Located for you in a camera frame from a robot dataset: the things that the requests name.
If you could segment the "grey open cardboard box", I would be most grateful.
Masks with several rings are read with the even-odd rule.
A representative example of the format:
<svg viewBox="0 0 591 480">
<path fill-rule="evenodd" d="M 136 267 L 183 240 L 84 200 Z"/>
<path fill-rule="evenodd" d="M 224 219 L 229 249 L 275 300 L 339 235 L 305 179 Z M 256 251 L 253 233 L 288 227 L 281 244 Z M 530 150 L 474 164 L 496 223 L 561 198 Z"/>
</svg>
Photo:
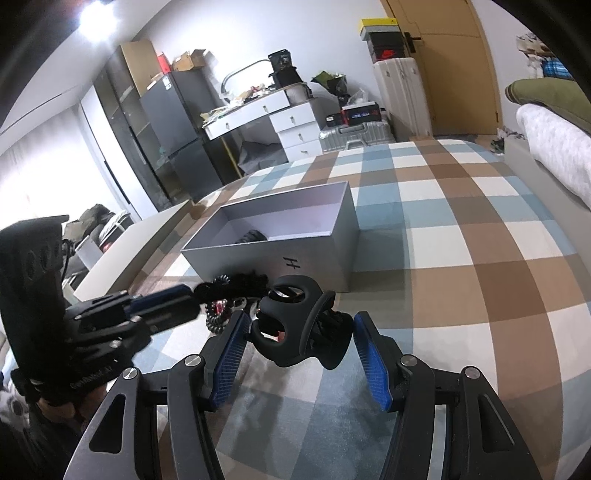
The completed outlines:
<svg viewBox="0 0 591 480">
<path fill-rule="evenodd" d="M 266 241 L 236 241 L 259 230 Z M 329 183 L 218 208 L 181 249 L 201 280 L 256 272 L 270 281 L 311 277 L 322 289 L 349 291 L 360 227 L 351 187 Z"/>
</svg>

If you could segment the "green plant bouquet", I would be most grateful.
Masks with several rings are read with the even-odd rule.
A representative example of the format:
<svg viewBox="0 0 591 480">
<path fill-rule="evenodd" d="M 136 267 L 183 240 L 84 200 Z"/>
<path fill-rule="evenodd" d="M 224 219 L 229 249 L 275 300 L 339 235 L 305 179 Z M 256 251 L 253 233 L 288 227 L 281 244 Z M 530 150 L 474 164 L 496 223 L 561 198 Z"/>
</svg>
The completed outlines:
<svg viewBox="0 0 591 480">
<path fill-rule="evenodd" d="M 334 96 L 344 96 L 349 93 L 346 76 L 339 73 L 322 71 L 311 78 L 311 82 L 321 85 L 329 94 Z"/>
</svg>

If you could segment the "white desk with drawers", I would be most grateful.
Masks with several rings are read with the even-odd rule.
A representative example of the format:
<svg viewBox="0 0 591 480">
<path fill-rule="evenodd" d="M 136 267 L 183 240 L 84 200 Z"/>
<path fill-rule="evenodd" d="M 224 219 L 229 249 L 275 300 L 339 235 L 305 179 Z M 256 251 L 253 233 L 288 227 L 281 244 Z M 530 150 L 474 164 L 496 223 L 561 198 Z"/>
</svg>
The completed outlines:
<svg viewBox="0 0 591 480">
<path fill-rule="evenodd" d="M 290 162 L 322 155 L 320 135 L 325 114 L 317 98 L 294 103 L 288 92 L 297 86 L 276 90 L 242 106 L 226 109 L 204 124 L 211 140 L 262 119 L 269 119 Z"/>
</svg>

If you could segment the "plaid bed sheet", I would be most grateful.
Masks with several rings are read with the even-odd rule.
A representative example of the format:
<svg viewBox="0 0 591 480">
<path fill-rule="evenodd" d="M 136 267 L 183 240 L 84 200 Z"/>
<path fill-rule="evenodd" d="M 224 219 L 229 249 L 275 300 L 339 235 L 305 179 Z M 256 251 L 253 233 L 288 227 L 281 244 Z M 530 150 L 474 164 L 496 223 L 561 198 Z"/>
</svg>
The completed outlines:
<svg viewBox="0 0 591 480">
<path fill-rule="evenodd" d="M 487 377 L 545 479 L 589 477 L 590 276 L 543 203 L 503 160 L 460 140 L 359 148 L 269 168 L 191 206 L 141 272 L 140 293 L 197 274 L 182 247 L 237 200 L 348 182 L 360 237 L 351 289 L 429 366 Z M 396 425 L 355 349 L 335 370 L 277 368 L 245 352 L 230 400 L 207 418 L 228 479 L 376 479 Z"/>
</svg>

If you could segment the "large black hair claw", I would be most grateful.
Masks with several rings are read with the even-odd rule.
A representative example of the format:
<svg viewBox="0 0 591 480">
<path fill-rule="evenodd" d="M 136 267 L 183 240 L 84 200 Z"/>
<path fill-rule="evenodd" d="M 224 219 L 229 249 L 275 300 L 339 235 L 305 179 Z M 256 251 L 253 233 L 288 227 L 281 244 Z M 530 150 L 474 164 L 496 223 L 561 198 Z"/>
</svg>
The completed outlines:
<svg viewBox="0 0 591 480">
<path fill-rule="evenodd" d="M 353 317 L 335 311 L 335 292 L 304 275 L 283 276 L 259 302 L 250 341 L 264 358 L 288 368 L 308 358 L 334 370 L 353 335 Z"/>
</svg>

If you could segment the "small red white badge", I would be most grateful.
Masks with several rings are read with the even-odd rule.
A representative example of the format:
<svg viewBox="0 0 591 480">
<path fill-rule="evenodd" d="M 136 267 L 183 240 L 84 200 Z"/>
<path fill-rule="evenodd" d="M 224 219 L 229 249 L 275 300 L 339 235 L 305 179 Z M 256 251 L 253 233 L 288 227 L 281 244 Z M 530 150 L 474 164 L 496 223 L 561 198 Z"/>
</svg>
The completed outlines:
<svg viewBox="0 0 591 480">
<path fill-rule="evenodd" d="M 207 318 L 212 321 L 224 321 L 231 313 L 231 306 L 225 299 L 216 300 L 207 306 Z"/>
</svg>

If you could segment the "white pillow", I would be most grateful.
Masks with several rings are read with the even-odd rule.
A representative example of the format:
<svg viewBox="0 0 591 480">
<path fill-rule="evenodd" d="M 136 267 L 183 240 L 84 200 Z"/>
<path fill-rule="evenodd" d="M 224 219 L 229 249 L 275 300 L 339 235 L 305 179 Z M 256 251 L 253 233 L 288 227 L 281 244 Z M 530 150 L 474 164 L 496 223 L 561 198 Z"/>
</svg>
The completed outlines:
<svg viewBox="0 0 591 480">
<path fill-rule="evenodd" d="M 551 110 L 534 104 L 519 107 L 516 118 L 534 159 L 590 207 L 590 136 Z"/>
</svg>

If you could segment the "wooden door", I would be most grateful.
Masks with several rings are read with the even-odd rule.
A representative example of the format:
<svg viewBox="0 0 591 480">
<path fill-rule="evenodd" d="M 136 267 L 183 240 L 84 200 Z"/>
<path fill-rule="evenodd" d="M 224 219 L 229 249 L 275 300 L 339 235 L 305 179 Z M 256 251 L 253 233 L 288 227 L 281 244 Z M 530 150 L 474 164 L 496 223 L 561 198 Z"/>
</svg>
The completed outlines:
<svg viewBox="0 0 591 480">
<path fill-rule="evenodd" d="M 494 63 L 465 0 L 384 1 L 419 66 L 437 135 L 494 135 L 502 112 Z"/>
</svg>

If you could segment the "black scrunchie in box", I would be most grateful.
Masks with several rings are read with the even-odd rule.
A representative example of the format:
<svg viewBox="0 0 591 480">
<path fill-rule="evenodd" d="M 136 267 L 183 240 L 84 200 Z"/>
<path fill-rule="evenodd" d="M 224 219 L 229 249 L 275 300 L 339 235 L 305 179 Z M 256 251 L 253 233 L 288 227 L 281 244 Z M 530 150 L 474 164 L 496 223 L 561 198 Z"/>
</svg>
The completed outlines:
<svg viewBox="0 0 591 480">
<path fill-rule="evenodd" d="M 259 232 L 259 230 L 249 230 L 249 232 L 246 232 L 244 235 L 242 235 L 242 237 L 238 239 L 238 241 L 236 241 L 236 244 L 253 243 L 266 240 L 266 235 L 263 235 L 263 233 Z"/>
</svg>

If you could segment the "white upright suitcase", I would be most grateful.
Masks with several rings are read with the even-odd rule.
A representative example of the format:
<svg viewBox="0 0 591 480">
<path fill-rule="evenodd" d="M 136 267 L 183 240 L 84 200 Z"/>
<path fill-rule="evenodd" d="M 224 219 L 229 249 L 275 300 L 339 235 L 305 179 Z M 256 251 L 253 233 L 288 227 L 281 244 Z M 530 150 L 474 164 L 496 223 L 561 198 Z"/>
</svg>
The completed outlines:
<svg viewBox="0 0 591 480">
<path fill-rule="evenodd" d="M 431 115 L 416 60 L 406 57 L 378 61 L 374 74 L 397 140 L 431 137 Z"/>
</svg>

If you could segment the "grey box lid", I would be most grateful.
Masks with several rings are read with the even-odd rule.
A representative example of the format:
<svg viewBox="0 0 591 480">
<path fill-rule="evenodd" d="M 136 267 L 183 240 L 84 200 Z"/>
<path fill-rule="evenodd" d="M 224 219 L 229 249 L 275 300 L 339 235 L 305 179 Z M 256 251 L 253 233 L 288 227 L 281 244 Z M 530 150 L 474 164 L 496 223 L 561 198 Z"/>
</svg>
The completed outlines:
<svg viewBox="0 0 591 480">
<path fill-rule="evenodd" d="M 128 290 L 138 276 L 144 279 L 193 223 L 193 207 L 186 201 L 126 229 L 74 291 L 76 299 Z"/>
</svg>

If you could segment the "black appliance on desk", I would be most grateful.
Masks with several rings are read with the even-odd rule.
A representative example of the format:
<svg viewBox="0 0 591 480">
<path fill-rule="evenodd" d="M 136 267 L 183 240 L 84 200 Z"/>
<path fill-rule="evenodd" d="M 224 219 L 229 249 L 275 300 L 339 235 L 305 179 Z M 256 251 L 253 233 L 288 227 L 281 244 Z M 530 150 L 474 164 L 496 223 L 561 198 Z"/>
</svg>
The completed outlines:
<svg viewBox="0 0 591 480">
<path fill-rule="evenodd" d="M 304 82 L 300 74 L 297 73 L 297 67 L 293 64 L 289 50 L 283 49 L 273 52 L 269 55 L 269 60 L 273 67 L 270 78 L 273 79 L 273 84 L 277 89 Z"/>
</svg>

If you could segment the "dark grey refrigerator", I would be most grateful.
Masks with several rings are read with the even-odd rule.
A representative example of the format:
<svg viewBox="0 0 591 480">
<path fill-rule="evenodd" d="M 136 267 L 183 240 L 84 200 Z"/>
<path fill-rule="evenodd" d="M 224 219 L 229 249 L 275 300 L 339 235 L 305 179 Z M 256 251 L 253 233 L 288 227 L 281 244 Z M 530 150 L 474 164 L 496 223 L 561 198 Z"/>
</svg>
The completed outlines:
<svg viewBox="0 0 591 480">
<path fill-rule="evenodd" d="M 148 121 L 181 186 L 193 201 L 238 179 L 221 139 L 204 131 L 202 114 L 217 103 L 198 69 L 172 71 L 140 97 Z"/>
</svg>

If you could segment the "silver suitcase lying flat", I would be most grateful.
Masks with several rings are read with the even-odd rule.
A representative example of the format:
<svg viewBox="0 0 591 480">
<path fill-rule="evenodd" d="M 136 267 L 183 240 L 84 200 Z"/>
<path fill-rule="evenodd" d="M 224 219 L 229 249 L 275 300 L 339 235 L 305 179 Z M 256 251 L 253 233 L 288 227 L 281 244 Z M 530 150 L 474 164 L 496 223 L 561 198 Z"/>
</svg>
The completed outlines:
<svg viewBox="0 0 591 480">
<path fill-rule="evenodd" d="M 322 129 L 318 140 L 324 153 L 396 142 L 390 124 L 386 121 L 327 127 Z"/>
</svg>

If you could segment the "olive green blanket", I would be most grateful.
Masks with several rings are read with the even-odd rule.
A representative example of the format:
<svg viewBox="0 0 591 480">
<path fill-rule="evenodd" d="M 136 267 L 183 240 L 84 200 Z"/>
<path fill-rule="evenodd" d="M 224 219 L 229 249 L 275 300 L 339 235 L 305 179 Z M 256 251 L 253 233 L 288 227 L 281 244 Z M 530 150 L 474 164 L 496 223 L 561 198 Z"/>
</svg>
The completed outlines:
<svg viewBox="0 0 591 480">
<path fill-rule="evenodd" d="M 545 107 L 590 133 L 590 100 L 574 80 L 521 79 L 506 87 L 505 96 L 514 104 Z"/>
</svg>

